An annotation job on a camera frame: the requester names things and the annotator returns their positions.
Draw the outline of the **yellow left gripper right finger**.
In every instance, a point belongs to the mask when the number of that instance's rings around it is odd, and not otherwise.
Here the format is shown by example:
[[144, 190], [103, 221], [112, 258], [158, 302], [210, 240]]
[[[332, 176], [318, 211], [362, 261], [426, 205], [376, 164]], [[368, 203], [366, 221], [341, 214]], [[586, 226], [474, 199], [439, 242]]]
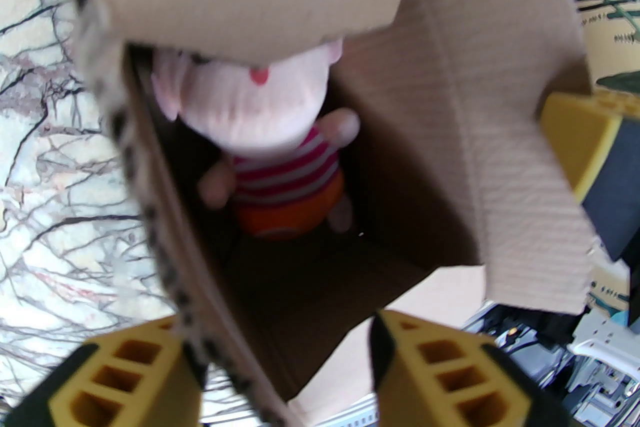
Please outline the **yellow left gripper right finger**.
[[569, 426], [493, 338], [383, 309], [369, 327], [379, 426]]

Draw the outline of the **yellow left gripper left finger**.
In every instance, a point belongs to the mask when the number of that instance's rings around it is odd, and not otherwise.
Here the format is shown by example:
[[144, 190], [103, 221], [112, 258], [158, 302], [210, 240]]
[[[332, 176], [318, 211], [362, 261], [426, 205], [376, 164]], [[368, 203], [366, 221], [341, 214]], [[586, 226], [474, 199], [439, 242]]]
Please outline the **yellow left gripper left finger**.
[[85, 340], [5, 416], [6, 426], [201, 426], [207, 368], [175, 315]]

